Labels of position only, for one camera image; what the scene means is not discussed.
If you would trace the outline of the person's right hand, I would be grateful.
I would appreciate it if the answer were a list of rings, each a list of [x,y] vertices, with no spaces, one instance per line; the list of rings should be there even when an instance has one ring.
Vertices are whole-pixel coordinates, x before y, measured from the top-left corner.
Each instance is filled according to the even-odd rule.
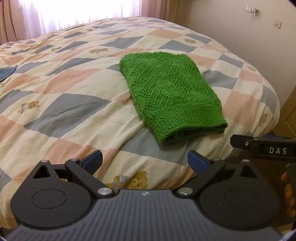
[[[295,209],[295,196],[293,187],[290,183],[290,179],[288,177],[287,172],[285,172],[281,176],[281,181],[287,183],[285,186],[284,194],[285,194],[285,204],[287,206],[287,215],[291,218],[295,217],[296,209]]]

